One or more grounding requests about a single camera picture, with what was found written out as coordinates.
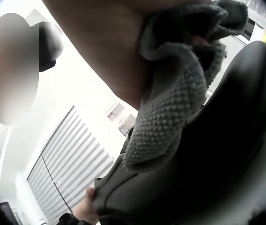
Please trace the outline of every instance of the window blind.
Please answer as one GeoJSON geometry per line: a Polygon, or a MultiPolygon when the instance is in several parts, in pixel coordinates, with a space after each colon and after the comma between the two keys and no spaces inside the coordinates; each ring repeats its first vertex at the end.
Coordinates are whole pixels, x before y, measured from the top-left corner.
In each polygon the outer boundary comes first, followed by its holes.
{"type": "Polygon", "coordinates": [[[28,182],[46,218],[55,224],[113,164],[74,106],[46,144],[28,182]]]}

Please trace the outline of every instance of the microfiber cloth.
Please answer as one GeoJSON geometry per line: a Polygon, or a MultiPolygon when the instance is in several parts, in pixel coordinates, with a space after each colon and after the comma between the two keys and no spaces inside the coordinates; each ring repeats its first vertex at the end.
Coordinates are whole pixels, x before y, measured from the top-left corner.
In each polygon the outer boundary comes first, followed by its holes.
{"type": "Polygon", "coordinates": [[[149,61],[152,85],[124,145],[127,170],[147,172],[174,156],[186,119],[204,104],[220,71],[225,46],[219,39],[241,34],[247,21],[247,6],[232,0],[180,5],[147,19],[139,53],[149,61]],[[192,42],[194,35],[207,44],[192,42]]]}

